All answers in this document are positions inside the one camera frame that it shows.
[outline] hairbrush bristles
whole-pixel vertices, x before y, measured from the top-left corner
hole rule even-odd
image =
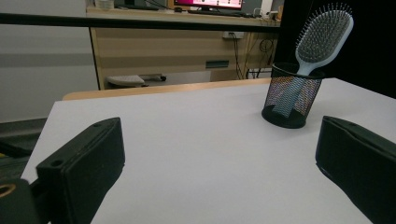
[[[350,23],[352,9],[346,4],[329,4],[313,13],[297,42],[299,57],[308,63],[329,58]]]

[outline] black mesh pencil cup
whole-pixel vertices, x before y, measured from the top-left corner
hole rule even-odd
[[[274,63],[271,84],[262,117],[279,127],[298,129],[317,96],[324,73],[314,70],[309,76],[297,75],[298,64]]]

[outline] monitor screen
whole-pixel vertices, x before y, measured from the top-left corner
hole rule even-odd
[[[174,0],[175,6],[200,7],[202,10],[210,8],[224,8],[240,10],[243,0]]]

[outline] white hairbrush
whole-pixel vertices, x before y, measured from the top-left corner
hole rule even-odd
[[[343,47],[353,28],[351,9],[344,4],[329,4],[309,18],[300,34],[295,55],[300,65],[297,75],[309,76],[316,68],[330,63]],[[276,102],[273,112],[288,118],[304,79],[295,77]]]

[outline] black bar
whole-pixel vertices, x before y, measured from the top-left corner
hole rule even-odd
[[[39,25],[39,26],[68,26],[95,28],[135,28],[135,29],[164,29],[164,30],[201,30],[201,31],[239,31],[257,33],[279,33],[275,26],[247,26],[227,24],[207,24],[182,21],[135,21],[120,19],[59,17],[26,14],[0,13],[0,24]]]

